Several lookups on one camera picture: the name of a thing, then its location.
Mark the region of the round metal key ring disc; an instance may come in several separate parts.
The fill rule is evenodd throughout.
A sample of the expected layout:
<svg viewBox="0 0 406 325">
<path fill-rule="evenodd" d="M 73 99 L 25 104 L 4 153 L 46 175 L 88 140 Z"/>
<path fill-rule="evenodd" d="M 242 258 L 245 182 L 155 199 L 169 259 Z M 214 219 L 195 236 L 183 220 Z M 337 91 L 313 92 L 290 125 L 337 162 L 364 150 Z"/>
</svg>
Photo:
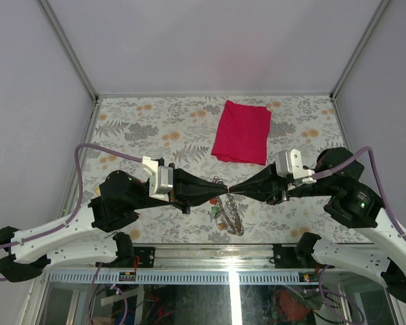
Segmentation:
<svg viewBox="0 0 406 325">
<path fill-rule="evenodd" d="M 233 195 L 228 192 L 215 198 L 218 199 L 218 204 L 210 203 L 210 217 L 216 221 L 218 229 L 234 236 L 243 236 L 244 226 Z"/>
</svg>

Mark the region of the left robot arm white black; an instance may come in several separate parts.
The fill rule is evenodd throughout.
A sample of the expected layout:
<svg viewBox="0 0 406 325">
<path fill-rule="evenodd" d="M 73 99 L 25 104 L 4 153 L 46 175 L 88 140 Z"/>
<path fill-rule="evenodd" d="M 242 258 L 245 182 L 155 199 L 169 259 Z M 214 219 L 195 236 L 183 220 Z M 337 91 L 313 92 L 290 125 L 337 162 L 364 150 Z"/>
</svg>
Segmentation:
<svg viewBox="0 0 406 325">
<path fill-rule="evenodd" d="M 114 171 L 100 185 L 100 196 L 76 213 L 30 230 L 2 228 L 0 243 L 7 255 L 0 259 L 0 274 L 24 282 L 59 265 L 135 267 L 131 237 L 122 229 L 138 220 L 139 210 L 170 205 L 188 214 L 191 207 L 228 192 L 227 186 L 182 169 L 161 166 L 147 173 L 142 182 Z"/>
</svg>

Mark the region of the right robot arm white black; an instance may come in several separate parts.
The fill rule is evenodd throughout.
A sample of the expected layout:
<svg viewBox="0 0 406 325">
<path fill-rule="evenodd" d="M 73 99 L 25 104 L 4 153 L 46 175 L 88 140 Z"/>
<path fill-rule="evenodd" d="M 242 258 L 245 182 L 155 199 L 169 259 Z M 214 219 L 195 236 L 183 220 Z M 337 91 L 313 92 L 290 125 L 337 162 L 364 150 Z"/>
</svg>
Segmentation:
<svg viewBox="0 0 406 325">
<path fill-rule="evenodd" d="M 324 211 L 339 224 L 372 241 L 380 253 L 364 253 L 305 232 L 294 248 L 303 267 L 329 265 L 373 280 L 406 303 L 406 229 L 389 209 L 383 191 L 359 181 L 365 167 L 346 148 L 324 150 L 315 168 L 303 165 L 299 150 L 283 150 L 275 162 L 246 181 L 230 187 L 233 194 L 277 205 L 291 198 L 327 196 Z"/>
</svg>

